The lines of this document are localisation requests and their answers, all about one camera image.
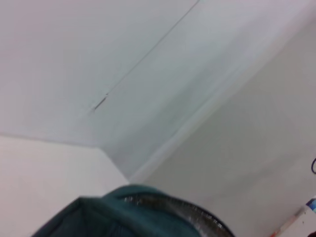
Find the white ceiling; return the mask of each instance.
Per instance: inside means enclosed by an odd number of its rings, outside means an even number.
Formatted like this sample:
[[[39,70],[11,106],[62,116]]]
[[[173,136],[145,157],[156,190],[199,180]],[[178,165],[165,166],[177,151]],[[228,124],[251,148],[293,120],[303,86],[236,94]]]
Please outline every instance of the white ceiling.
[[[195,1],[1,1],[0,132],[59,141]]]
[[[100,146],[130,177],[311,2],[2,1],[0,133]]]

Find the teal fabric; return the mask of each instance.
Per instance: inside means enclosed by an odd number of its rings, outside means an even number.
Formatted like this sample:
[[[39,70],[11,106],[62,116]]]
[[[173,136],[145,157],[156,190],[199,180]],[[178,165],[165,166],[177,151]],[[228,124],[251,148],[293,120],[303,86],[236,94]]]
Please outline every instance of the teal fabric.
[[[199,237],[176,215],[125,202],[124,196],[160,191],[138,185],[121,187],[102,198],[78,198],[33,237]]]

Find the white wall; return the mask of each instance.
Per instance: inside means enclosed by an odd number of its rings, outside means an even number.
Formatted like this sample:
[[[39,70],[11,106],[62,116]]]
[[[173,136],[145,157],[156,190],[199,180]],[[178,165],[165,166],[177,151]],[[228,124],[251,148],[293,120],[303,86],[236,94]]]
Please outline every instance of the white wall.
[[[146,180],[266,237],[316,194],[316,23],[302,30]]]
[[[313,2],[2,1],[0,133],[102,147],[130,177]]]
[[[30,236],[77,197],[125,184],[99,149],[0,137],[0,236]]]

